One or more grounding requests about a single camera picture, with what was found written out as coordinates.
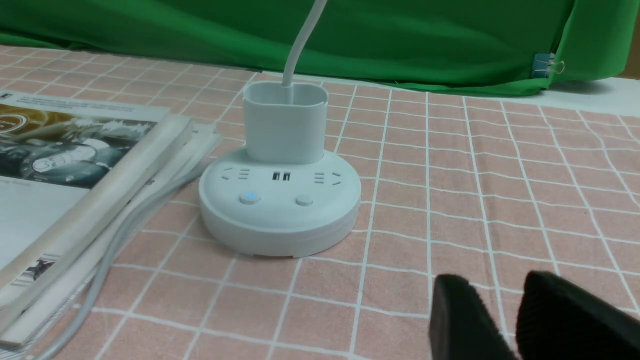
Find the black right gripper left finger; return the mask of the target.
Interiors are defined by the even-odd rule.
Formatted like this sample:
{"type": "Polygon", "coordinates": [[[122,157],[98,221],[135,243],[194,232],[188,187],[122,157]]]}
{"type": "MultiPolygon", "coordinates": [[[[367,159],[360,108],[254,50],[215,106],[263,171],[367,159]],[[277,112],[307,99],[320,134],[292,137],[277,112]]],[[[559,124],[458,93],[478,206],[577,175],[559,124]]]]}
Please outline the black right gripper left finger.
{"type": "Polygon", "coordinates": [[[481,297],[455,274],[435,278],[429,321],[434,360],[515,360],[481,297]]]}

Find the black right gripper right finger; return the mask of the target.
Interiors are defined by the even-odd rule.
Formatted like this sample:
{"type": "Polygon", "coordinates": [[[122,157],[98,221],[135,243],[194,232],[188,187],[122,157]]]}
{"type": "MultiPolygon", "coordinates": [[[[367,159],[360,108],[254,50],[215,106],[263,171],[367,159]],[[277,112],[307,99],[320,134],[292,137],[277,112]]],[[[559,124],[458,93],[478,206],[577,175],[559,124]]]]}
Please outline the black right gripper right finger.
{"type": "Polygon", "coordinates": [[[516,320],[523,360],[637,360],[640,323],[548,271],[528,272],[516,320]]]}

